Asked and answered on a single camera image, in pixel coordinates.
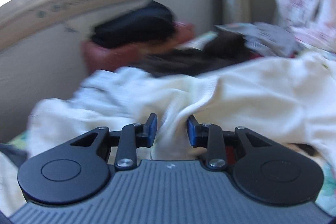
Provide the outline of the cream knit baby cardigan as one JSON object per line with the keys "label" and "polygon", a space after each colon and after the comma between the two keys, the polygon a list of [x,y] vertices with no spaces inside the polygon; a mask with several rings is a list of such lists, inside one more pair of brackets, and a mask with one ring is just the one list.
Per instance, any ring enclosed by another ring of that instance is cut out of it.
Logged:
{"label": "cream knit baby cardigan", "polygon": [[335,62],[318,53],[260,58],[197,77],[156,79],[122,68],[126,105],[157,112],[153,159],[188,159],[188,116],[225,130],[245,126],[280,143],[306,143],[335,164]]}

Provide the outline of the floral quilted bedspread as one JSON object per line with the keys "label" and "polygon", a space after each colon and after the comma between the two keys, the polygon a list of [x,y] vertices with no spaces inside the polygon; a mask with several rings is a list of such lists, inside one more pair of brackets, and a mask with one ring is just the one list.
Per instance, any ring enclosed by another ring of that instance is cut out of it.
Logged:
{"label": "floral quilted bedspread", "polygon": [[[330,61],[334,61],[334,60],[329,59],[327,56],[325,56],[321,52],[310,51],[310,50],[303,51],[294,59],[297,59],[307,53],[318,53],[324,58]],[[162,123],[161,123],[161,117],[158,115],[157,112],[154,112],[154,111],[145,112],[145,113],[137,112],[137,114],[142,115],[142,117],[144,118],[144,120],[141,122],[146,121],[148,115],[151,113],[155,113],[158,116],[158,119],[159,119],[158,133],[159,133],[159,129]],[[298,151],[299,144],[305,144],[305,143],[283,143],[283,144],[295,151]],[[153,148],[140,149],[138,151],[138,158],[139,159],[153,159],[151,155],[152,149]],[[192,151],[192,155],[188,159],[192,159],[193,157],[200,155],[202,152],[200,148],[195,148],[195,149],[191,148],[191,151]],[[308,157],[315,160],[322,167],[324,176],[325,176],[325,181],[323,183],[321,192],[318,196],[317,203],[319,204],[320,207],[328,211],[330,214],[335,214],[335,164],[330,164],[315,148],[314,148],[314,152],[308,154]]]}

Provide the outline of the pale printed cream garment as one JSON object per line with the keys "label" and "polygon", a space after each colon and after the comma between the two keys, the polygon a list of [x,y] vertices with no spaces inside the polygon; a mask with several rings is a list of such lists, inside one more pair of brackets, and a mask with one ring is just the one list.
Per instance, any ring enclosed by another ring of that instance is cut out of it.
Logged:
{"label": "pale printed cream garment", "polygon": [[41,100],[33,108],[28,129],[1,144],[1,211],[10,216],[25,199],[17,172],[27,159],[99,126],[119,130],[143,121],[135,112],[136,99],[155,79],[135,68],[116,73],[99,70],[86,78],[68,100]]}

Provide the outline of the grey cloth garment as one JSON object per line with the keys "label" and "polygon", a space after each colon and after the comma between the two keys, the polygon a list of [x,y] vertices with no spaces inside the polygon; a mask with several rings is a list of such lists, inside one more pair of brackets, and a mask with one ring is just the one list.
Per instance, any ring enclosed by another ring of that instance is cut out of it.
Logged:
{"label": "grey cloth garment", "polygon": [[294,35],[280,26],[268,23],[231,23],[217,25],[216,29],[240,34],[245,45],[261,56],[293,57],[299,51]]}

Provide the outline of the dark brown garment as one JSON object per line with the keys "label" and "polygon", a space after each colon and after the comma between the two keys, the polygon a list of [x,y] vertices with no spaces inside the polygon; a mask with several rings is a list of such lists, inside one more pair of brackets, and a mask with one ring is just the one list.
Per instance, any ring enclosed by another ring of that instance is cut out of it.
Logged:
{"label": "dark brown garment", "polygon": [[147,55],[129,66],[159,78],[171,75],[196,76],[236,65],[252,58],[241,34],[219,31],[201,50],[187,48]]}

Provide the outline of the red leather cushion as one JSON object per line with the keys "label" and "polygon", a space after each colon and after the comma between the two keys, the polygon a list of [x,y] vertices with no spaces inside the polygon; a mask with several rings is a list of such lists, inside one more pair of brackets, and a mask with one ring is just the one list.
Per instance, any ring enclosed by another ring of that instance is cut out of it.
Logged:
{"label": "red leather cushion", "polygon": [[118,48],[103,48],[87,40],[81,44],[81,52],[87,72],[96,70],[113,72],[120,67],[134,63],[146,55],[166,53],[195,37],[195,26],[191,23],[175,22],[175,34],[166,41],[130,43]]}

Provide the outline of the black garment on cushion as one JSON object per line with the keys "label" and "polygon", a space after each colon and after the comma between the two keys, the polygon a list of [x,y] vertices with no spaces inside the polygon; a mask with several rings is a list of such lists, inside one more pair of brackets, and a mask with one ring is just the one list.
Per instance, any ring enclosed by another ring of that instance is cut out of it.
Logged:
{"label": "black garment on cushion", "polygon": [[175,34],[174,15],[166,6],[150,0],[93,29],[92,42],[103,48],[118,48],[130,43],[165,41]]}

